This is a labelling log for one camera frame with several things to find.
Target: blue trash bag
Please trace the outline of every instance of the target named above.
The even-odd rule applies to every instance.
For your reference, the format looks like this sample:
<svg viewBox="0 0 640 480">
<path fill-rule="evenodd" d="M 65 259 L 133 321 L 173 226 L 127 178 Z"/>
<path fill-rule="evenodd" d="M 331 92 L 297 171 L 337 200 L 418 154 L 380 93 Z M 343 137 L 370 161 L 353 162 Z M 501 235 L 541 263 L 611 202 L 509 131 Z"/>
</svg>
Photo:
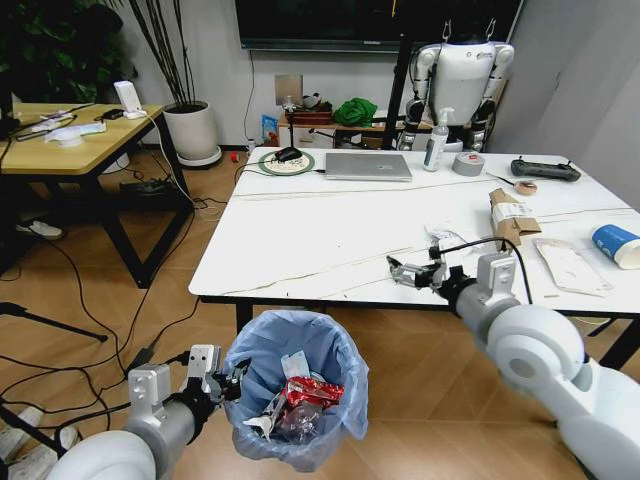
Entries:
<svg viewBox="0 0 640 480">
<path fill-rule="evenodd" d="M 324 411 L 324 428 L 306 445 L 272 439 L 267 442 L 243 421 L 262 413 L 286 383 L 280 359 L 304 350 L 309 369 L 327 382 L 343 385 L 340 404 Z M 346 330 L 328 315 L 308 311 L 268 311 L 249 322 L 224 360 L 225 372 L 251 358 L 242 381 L 242 396 L 225 403 L 233 425 L 233 444 L 252 460 L 278 458 L 299 472 L 313 472 L 351 433 L 362 440 L 367 433 L 369 368 Z"/>
</svg>

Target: remote controller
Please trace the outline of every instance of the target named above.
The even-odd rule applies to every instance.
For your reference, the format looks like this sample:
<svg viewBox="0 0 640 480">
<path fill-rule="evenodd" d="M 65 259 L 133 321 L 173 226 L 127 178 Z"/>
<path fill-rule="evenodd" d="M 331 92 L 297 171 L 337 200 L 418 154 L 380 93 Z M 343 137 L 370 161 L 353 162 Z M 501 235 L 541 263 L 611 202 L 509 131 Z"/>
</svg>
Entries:
<svg viewBox="0 0 640 480">
<path fill-rule="evenodd" d="M 549 165 L 525 162 L 522 157 L 511 162 L 511 171 L 516 176 L 557 178 L 567 182 L 575 182 L 581 176 L 581 173 L 569 164 Z"/>
</svg>

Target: white table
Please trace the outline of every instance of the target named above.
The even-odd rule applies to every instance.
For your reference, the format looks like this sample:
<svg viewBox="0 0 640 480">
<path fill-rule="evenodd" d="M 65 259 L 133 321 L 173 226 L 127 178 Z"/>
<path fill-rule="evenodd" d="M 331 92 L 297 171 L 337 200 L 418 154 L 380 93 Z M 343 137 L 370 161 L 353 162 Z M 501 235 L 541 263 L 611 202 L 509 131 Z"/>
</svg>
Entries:
<svg viewBox="0 0 640 480">
<path fill-rule="evenodd" d="M 249 163 L 273 150 L 257 148 Z M 324 168 L 330 150 L 305 151 L 315 158 L 315 168 Z M 509 165 L 517 155 L 483 156 L 484 172 L 514 178 Z M 594 178 L 583 172 L 575 183 L 537 179 L 538 193 L 522 197 L 484 172 L 478 177 L 457 175 L 451 170 L 454 154 L 445 154 L 435 173 L 422 168 L 424 152 L 405 152 L 404 157 L 412 182 L 331 181 L 317 172 L 267 177 L 249 173 L 263 172 L 248 166 L 190 292 L 206 302 L 235 304 L 239 329 L 251 319 L 254 304 L 444 310 L 445 300 L 433 292 L 397 286 L 385 257 L 427 263 L 427 229 L 455 230 L 467 240 L 490 236 L 489 192 L 502 187 L 526 201 L 542 228 L 540 234 L 523 237 L 521 247 L 535 303 L 567 315 L 640 316 L 640 270 L 619 269 L 590 238 L 595 226 L 606 223 L 640 232 L 640 214 Z M 567 161 L 546 155 L 524 159 Z M 606 298 L 558 290 L 532 243 L 545 237 L 577 246 L 614 289 Z M 470 275 L 475 274 L 478 254 L 465 258 Z M 520 275 L 514 293 L 526 302 Z"/>
</svg>

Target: brown cardboard piece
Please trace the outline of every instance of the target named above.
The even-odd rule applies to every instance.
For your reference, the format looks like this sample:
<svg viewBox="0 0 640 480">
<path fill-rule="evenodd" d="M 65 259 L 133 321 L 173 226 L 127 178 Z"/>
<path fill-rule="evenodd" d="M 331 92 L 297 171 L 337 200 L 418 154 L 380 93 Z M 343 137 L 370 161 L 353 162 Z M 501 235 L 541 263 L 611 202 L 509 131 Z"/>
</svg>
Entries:
<svg viewBox="0 0 640 480">
<path fill-rule="evenodd" d="M 503 189 L 498 188 L 489 194 L 491 199 L 491 212 L 500 203 L 522 203 L 508 195 Z M 540 233 L 540 225 L 533 217 L 512 217 L 501 220 L 498 225 L 494 224 L 493 215 L 491 217 L 491 227 L 496 237 L 504 237 L 511 240 L 515 245 L 520 245 L 520 237 Z"/>
</svg>

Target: green bag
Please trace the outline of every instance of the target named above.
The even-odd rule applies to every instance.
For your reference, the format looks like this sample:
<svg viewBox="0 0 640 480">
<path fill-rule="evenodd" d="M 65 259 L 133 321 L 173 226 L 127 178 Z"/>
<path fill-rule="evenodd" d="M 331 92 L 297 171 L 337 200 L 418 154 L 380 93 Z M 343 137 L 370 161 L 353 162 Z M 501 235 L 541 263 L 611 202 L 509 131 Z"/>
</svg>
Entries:
<svg viewBox="0 0 640 480">
<path fill-rule="evenodd" d="M 347 127 L 370 127 L 373 114 L 378 109 L 369 100 L 364 98 L 352 98 L 344 102 L 342 106 L 333 112 L 333 121 Z"/>
</svg>

